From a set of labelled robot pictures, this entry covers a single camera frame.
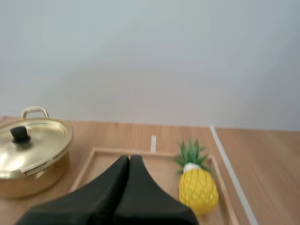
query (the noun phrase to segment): white tape line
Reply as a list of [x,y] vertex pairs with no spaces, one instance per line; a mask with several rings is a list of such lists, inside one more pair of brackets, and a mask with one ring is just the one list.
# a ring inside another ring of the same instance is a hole
[[152,135],[151,136],[151,152],[156,152],[156,136]]
[[225,166],[226,166],[226,168],[227,168],[227,170],[229,172],[229,175],[231,177],[231,180],[233,182],[235,190],[238,193],[238,196],[240,198],[240,202],[242,203],[242,206],[243,206],[243,208],[245,210],[245,213],[246,213],[246,215],[248,217],[248,220],[249,220],[250,224],[251,225],[259,225],[258,222],[257,222],[257,220],[256,220],[256,217],[255,217],[255,215],[254,215],[254,213],[253,213],[253,211],[251,209],[251,206],[250,206],[250,204],[249,204],[249,202],[247,200],[247,197],[246,197],[246,195],[245,195],[242,187],[240,186],[240,182],[239,182],[237,176],[235,175],[233,167],[231,166],[231,163],[230,163],[230,161],[228,159],[228,156],[226,155],[226,153],[224,151],[222,143],[220,142],[220,139],[219,139],[219,137],[217,135],[217,132],[215,130],[215,126],[211,126],[210,127],[210,131],[211,131],[212,136],[213,136],[213,138],[215,140],[215,143],[217,144],[217,147],[219,149],[220,155],[221,155],[221,157],[222,157],[222,159],[223,159],[223,161],[225,163]]

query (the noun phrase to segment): pineapple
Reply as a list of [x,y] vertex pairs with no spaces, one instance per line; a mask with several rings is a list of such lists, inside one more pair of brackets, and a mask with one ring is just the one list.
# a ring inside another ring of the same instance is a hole
[[216,184],[209,173],[204,161],[208,155],[201,157],[203,150],[198,139],[194,145],[189,139],[188,148],[184,142],[180,146],[181,155],[174,158],[183,166],[183,174],[179,182],[179,201],[190,207],[197,215],[206,215],[214,210],[218,203]]

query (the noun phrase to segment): pot lid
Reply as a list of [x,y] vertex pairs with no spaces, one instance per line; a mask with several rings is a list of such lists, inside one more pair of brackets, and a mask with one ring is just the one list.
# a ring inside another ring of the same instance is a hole
[[[45,118],[27,119],[27,113],[33,111],[42,111]],[[26,108],[22,117],[0,127],[0,179],[25,176],[29,170],[55,162],[67,152],[73,138],[72,126],[49,118],[44,108]]]

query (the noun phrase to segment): pineapple leaves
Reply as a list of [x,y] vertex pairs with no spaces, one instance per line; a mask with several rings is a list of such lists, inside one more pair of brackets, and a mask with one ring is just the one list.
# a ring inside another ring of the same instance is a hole
[[187,148],[186,148],[184,142],[182,142],[180,145],[180,151],[181,151],[183,160],[186,162],[187,158],[188,158],[188,151],[187,151]]
[[201,158],[198,158],[196,160],[196,163],[201,166],[203,164],[203,162],[208,158],[208,154],[206,154],[205,156],[201,157]]
[[195,151],[195,158],[199,157],[199,152],[200,152],[200,145],[199,145],[199,140],[197,140],[194,143],[194,151]]
[[209,167],[207,167],[207,166],[205,166],[205,165],[201,165],[201,168],[202,169],[204,169],[204,170],[206,170],[207,172],[210,172],[210,168]]
[[174,160],[174,162],[178,163],[181,166],[185,165],[185,162],[184,162],[184,160],[183,160],[183,158],[182,158],[181,155],[174,156],[173,160]]
[[199,153],[197,152],[195,145],[193,145],[192,140],[188,139],[187,152],[190,154],[190,160],[188,162],[196,163],[195,160],[198,158]]

